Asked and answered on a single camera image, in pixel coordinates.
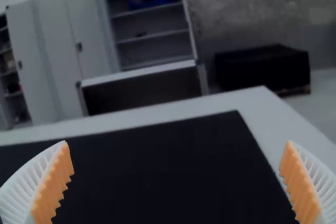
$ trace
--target gray floor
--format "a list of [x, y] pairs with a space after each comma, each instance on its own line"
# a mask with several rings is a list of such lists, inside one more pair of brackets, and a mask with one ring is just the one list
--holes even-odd
[[311, 95], [284, 100], [336, 143], [336, 68], [313, 71], [311, 78]]

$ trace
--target concrete wall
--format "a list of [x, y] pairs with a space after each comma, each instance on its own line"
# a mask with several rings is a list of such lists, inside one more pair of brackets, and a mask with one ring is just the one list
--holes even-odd
[[200, 58], [282, 43], [307, 50], [313, 69], [336, 66], [336, 0], [187, 0]]

